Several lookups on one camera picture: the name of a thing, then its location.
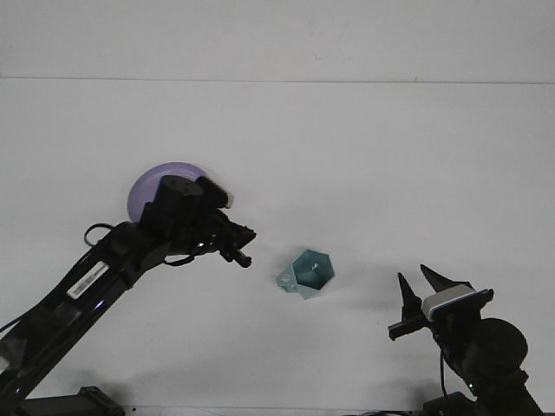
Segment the hexagonal container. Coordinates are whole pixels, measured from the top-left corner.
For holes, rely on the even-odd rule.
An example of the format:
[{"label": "hexagonal container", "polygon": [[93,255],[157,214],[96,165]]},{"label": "hexagonal container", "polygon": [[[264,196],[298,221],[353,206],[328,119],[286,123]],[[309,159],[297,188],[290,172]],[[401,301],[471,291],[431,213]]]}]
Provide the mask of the hexagonal container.
[{"label": "hexagonal container", "polygon": [[319,295],[334,275],[330,256],[306,250],[279,274],[277,285],[286,292],[297,292],[303,299],[310,299]]}]

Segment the purple bowl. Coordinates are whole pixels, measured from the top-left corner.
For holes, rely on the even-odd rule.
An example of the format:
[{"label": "purple bowl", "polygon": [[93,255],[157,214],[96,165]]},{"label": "purple bowl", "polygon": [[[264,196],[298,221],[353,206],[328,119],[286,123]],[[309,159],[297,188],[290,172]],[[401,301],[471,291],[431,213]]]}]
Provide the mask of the purple bowl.
[{"label": "purple bowl", "polygon": [[137,179],[129,192],[127,212],[131,221],[136,223],[140,220],[145,204],[154,200],[160,179],[166,175],[181,176],[190,180],[206,176],[202,169],[185,162],[168,162],[149,169]]}]

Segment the label sticker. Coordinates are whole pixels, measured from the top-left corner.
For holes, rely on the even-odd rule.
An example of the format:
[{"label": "label sticker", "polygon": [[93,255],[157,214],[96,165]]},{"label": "label sticker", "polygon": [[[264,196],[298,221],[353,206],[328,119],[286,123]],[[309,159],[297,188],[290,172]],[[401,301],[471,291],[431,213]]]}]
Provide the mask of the label sticker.
[{"label": "label sticker", "polygon": [[85,293],[87,289],[90,288],[92,284],[96,282],[98,278],[108,269],[109,266],[104,262],[95,264],[95,266],[93,266],[93,268],[89,270],[85,276],[79,279],[79,281],[66,293],[72,299],[79,299],[79,296]]}]

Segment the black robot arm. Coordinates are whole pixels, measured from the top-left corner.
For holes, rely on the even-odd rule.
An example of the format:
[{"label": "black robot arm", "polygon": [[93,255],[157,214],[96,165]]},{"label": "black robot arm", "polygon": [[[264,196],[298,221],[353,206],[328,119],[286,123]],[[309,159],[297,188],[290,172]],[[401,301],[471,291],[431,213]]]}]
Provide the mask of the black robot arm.
[{"label": "black robot arm", "polygon": [[[449,280],[424,265],[421,271],[436,293],[422,301],[400,273],[402,321],[388,328],[389,337],[431,330],[445,362],[477,398],[475,403],[447,399],[444,413],[450,407],[452,415],[543,416],[520,369],[528,352],[525,337],[509,322],[480,316],[493,291],[475,291],[469,282]],[[460,403],[466,410],[458,408]]]},{"label": "black robot arm", "polygon": [[210,179],[161,179],[137,223],[114,227],[0,340],[0,416],[8,416],[112,304],[167,256],[219,251],[251,264],[241,249],[256,234],[220,210],[226,193]]}]

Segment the white table surface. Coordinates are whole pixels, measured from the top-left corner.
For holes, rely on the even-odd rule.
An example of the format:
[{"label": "white table surface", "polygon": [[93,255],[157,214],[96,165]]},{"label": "white table surface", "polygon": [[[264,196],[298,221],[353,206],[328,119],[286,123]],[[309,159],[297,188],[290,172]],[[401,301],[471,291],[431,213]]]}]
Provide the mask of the white table surface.
[{"label": "white table surface", "polygon": [[[555,87],[0,81],[0,316],[23,312],[126,219],[168,160],[205,168],[257,233],[242,270],[217,255],[147,273],[34,392],[97,385],[133,406],[418,409],[441,394],[425,331],[395,343],[402,271],[425,263],[522,329],[528,386],[555,408]],[[322,296],[275,275],[327,252]],[[447,389],[463,389],[451,374]]]}]

